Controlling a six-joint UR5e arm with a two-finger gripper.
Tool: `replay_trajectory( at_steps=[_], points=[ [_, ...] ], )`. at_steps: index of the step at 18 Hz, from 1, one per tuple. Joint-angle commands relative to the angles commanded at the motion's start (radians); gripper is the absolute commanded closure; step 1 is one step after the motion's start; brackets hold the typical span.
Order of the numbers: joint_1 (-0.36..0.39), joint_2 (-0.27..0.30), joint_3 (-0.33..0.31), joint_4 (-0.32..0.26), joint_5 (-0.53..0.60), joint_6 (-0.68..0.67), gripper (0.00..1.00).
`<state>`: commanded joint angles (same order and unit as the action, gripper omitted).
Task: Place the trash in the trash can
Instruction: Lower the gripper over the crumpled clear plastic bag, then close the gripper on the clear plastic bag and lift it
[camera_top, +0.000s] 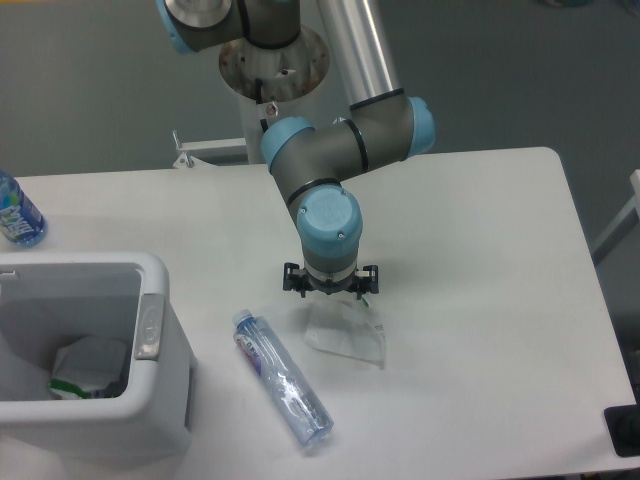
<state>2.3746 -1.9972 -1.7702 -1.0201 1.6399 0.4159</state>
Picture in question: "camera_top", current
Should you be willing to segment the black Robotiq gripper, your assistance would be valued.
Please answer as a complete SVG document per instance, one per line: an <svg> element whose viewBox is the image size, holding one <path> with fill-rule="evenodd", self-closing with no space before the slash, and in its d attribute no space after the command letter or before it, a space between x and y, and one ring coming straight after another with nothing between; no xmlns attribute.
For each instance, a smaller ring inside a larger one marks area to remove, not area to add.
<svg viewBox="0 0 640 480"><path fill-rule="evenodd" d="M379 267L375 264L357 268L354 273L340 281L320 280L312 276L304 267L292 262L283 266L283 290L295 291L302 298L309 291L319 291L326 295L340 292L355 293L358 298L366 294L379 293Z"/></svg>

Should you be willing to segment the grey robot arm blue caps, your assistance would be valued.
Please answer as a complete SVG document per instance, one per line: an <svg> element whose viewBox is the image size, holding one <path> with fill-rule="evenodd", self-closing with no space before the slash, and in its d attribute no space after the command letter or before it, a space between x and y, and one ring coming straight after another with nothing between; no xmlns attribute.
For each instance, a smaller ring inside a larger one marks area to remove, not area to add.
<svg viewBox="0 0 640 480"><path fill-rule="evenodd" d="M218 47L226 84L252 104L245 124L252 156L265 163L301 242L302 264L284 267L287 291L377 293L376 266L358 262L363 220L347 179L428 151L435 122L404 92L374 1L322 1L324 33L301 20L297 1L160 1L174 48ZM340 70L350 115L325 128L290 114Z"/></svg>

